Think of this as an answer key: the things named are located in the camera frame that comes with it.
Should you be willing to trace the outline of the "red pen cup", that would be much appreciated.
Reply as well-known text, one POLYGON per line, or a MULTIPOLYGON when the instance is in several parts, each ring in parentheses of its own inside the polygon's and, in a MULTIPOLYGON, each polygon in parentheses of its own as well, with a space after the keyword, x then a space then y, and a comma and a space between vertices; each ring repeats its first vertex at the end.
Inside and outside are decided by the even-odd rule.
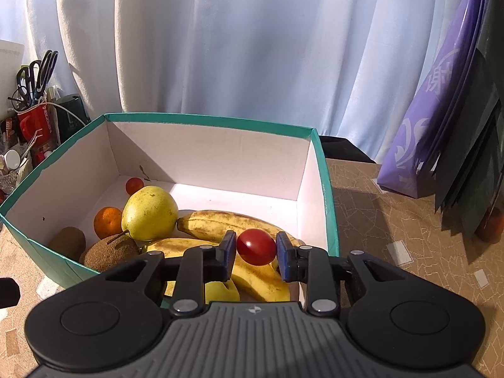
POLYGON ((20 132, 30 142, 36 138, 31 150, 34 153, 45 153, 56 147, 55 130, 51 124, 50 107, 44 102, 17 113, 20 132))

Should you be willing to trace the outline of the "yellow banana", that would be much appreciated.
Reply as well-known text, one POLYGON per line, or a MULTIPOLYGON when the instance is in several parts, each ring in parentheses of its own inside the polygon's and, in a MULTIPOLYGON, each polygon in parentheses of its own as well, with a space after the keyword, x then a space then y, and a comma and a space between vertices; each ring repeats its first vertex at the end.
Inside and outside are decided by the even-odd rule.
MULTIPOLYGON (((217 242, 208 242, 190 238, 167 238, 151 243, 143 248, 144 252, 161 251, 166 258, 181 257, 185 250, 200 245, 215 247, 217 242)), ((295 283, 286 283, 281 275, 271 266, 253 266, 236 256, 232 269, 232 281, 241 297, 255 301, 297 301, 299 287, 295 283)))
POLYGON ((251 216, 218 210, 200 210, 188 213, 177 220, 177 230, 196 239, 220 242, 228 230, 238 236, 245 230, 264 230, 273 239, 282 231, 280 227, 251 216))

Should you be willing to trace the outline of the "orange fruit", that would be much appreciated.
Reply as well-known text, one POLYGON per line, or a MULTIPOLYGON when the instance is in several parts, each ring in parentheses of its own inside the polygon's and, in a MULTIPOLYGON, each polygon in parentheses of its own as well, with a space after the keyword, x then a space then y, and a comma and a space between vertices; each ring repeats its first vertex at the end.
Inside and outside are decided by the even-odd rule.
POLYGON ((114 236, 122 231, 122 211, 117 207, 104 207, 97 212, 93 227, 99 240, 114 236))

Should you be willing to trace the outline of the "white curtain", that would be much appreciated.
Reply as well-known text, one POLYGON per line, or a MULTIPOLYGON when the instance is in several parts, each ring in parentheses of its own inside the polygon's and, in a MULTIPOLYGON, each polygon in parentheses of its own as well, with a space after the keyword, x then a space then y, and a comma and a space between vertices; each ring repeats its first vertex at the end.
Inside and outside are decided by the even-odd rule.
POLYGON ((201 113, 313 127, 384 159, 462 0, 1 0, 25 60, 91 118, 201 113))

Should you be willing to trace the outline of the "yellow pear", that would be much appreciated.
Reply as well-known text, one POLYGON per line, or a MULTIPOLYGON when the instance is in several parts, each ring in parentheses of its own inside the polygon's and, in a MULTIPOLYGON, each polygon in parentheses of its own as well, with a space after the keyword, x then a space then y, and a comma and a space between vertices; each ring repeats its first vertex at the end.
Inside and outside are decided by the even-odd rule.
POLYGON ((149 185, 130 196, 121 215, 121 229, 140 243, 168 238, 179 218, 174 198, 161 187, 149 185))

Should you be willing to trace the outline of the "dark green folders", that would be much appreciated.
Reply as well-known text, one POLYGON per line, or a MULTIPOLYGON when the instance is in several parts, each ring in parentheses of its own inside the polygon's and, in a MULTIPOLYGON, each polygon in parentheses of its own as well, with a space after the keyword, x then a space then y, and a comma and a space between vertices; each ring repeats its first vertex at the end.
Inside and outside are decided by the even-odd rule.
POLYGON ((468 79, 444 130, 435 208, 472 237, 503 182, 503 0, 488 0, 468 79))

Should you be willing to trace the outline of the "red cherry tomato with stem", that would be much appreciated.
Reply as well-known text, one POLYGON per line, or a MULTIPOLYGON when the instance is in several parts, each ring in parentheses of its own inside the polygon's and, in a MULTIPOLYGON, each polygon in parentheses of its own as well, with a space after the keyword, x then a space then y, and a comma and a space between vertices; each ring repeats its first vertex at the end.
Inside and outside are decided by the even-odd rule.
POLYGON ((128 195, 133 195, 138 190, 142 189, 145 186, 146 182, 150 181, 150 177, 144 171, 142 166, 139 166, 140 172, 142 173, 142 177, 131 177, 125 183, 125 190, 128 195))

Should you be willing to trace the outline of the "glass bowl with items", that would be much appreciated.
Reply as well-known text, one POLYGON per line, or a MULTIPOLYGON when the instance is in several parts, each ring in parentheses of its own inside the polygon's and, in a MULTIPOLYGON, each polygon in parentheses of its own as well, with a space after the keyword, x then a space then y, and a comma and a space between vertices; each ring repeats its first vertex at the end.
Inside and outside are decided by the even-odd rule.
POLYGON ((28 154, 20 155, 15 149, 1 155, 0 188, 10 195, 32 171, 32 160, 28 154))

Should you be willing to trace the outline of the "teal cardboard box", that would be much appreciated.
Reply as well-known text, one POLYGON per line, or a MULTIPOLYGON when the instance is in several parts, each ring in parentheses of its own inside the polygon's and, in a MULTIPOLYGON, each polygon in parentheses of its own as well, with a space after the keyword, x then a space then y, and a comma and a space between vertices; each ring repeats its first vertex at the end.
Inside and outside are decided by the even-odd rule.
POLYGON ((168 191, 181 213, 221 210, 339 252, 331 180, 315 129, 174 113, 106 113, 38 165, 1 206, 34 263, 68 288, 93 271, 47 247, 61 229, 96 241, 93 219, 125 206, 129 178, 168 191))

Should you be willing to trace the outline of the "black scissors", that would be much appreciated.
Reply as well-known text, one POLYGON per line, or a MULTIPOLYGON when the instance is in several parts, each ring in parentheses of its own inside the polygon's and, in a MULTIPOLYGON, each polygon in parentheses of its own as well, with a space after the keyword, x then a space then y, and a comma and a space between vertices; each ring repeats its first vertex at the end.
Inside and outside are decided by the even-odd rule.
POLYGON ((16 75, 17 91, 25 105, 34 105, 42 96, 49 84, 58 59, 57 50, 47 50, 42 60, 34 60, 22 66, 16 75))

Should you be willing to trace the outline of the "brown kiwi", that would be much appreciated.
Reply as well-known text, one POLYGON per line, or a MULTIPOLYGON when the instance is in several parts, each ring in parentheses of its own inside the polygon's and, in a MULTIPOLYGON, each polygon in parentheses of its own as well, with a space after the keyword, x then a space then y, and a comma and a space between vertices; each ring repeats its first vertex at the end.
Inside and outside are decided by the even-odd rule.
POLYGON ((82 253, 79 260, 82 265, 103 272, 137 257, 138 254, 137 243, 130 236, 114 235, 96 242, 82 253))
POLYGON ((73 226, 65 227, 49 241, 48 248, 70 260, 78 261, 86 248, 84 233, 73 226))

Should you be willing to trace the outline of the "purple patterned bag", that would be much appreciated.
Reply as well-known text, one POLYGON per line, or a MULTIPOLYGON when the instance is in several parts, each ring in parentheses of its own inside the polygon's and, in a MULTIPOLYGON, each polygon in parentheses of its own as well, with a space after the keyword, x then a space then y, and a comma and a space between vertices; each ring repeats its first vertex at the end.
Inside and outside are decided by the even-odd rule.
POLYGON ((431 70, 411 102, 385 155, 377 183, 418 198, 421 175, 429 171, 444 119, 453 111, 468 75, 487 0, 461 0, 431 70))

